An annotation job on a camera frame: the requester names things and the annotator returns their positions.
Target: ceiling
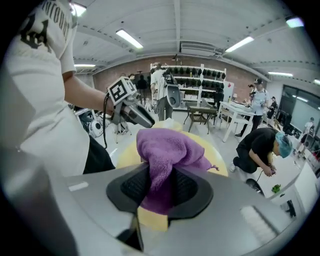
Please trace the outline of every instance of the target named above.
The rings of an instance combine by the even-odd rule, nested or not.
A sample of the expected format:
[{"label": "ceiling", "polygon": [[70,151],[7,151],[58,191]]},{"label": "ceiling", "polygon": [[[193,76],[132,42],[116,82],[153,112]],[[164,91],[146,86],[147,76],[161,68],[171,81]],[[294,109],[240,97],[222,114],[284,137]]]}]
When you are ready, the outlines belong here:
[{"label": "ceiling", "polygon": [[[87,7],[78,19],[75,63],[96,64],[96,73],[128,61],[161,55],[198,55],[247,69],[266,80],[304,86],[320,78],[320,59],[303,27],[289,28],[291,11],[277,0],[74,0]],[[116,31],[124,29],[143,45],[136,49]],[[225,53],[247,36],[254,41]],[[194,44],[192,53],[185,41]],[[269,76],[292,73],[293,78]]]}]

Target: brick wall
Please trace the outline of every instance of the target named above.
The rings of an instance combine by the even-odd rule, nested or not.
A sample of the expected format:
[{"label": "brick wall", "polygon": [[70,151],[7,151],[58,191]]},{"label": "brick wall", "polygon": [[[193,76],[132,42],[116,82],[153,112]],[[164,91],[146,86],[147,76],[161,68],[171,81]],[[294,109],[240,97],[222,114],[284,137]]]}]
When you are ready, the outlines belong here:
[{"label": "brick wall", "polygon": [[[138,71],[142,73],[150,72],[150,64],[155,62],[161,62],[163,65],[175,65],[175,62],[171,60],[172,56],[168,57],[153,57],[146,58],[142,60],[132,61],[125,64],[121,64],[115,67],[106,69],[100,73],[93,76],[95,88],[103,92],[106,91],[106,87],[117,80],[121,75],[137,74]],[[233,93],[236,93],[239,101],[243,101],[245,98],[249,97],[250,88],[249,84],[252,84],[257,78],[254,74],[238,68],[236,66],[217,61],[208,60],[205,58],[196,57],[181,57],[183,66],[196,66],[200,67],[204,64],[206,68],[224,70],[226,69],[226,81],[234,83]]]}]

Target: purple towel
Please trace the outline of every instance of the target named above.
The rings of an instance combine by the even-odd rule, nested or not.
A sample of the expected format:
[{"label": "purple towel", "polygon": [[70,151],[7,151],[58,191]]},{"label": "purple towel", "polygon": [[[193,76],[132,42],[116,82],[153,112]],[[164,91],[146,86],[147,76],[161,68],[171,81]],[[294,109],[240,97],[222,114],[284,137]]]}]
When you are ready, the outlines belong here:
[{"label": "purple towel", "polygon": [[168,179],[173,167],[182,167],[190,172],[206,172],[212,167],[204,157],[202,146],[171,129],[140,130],[136,136],[136,148],[150,165],[151,187],[141,206],[158,214],[166,215],[173,207]]}]

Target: blue hair net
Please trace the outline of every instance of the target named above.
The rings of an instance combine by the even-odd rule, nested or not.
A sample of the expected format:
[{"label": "blue hair net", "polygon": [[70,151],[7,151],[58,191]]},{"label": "blue hair net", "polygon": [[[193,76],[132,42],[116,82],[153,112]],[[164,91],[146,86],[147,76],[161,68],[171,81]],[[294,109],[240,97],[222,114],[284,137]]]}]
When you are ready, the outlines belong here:
[{"label": "blue hair net", "polygon": [[282,156],[283,158],[286,158],[287,156],[289,156],[292,151],[291,140],[287,136],[285,136],[285,134],[282,132],[278,132],[275,135],[275,140],[279,143],[280,156]]}]

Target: hand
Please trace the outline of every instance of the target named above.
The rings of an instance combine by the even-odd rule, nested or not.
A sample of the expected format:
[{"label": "hand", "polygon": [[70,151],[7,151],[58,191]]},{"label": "hand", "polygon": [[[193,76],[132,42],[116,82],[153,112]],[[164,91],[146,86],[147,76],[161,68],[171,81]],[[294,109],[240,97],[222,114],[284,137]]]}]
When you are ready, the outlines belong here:
[{"label": "hand", "polygon": [[265,169],[263,169],[263,172],[267,177],[271,177],[272,176],[272,171],[271,171],[271,168],[269,166],[267,166]]},{"label": "hand", "polygon": [[271,168],[272,171],[276,171],[277,170],[277,168],[273,164],[270,164],[269,167]]}]

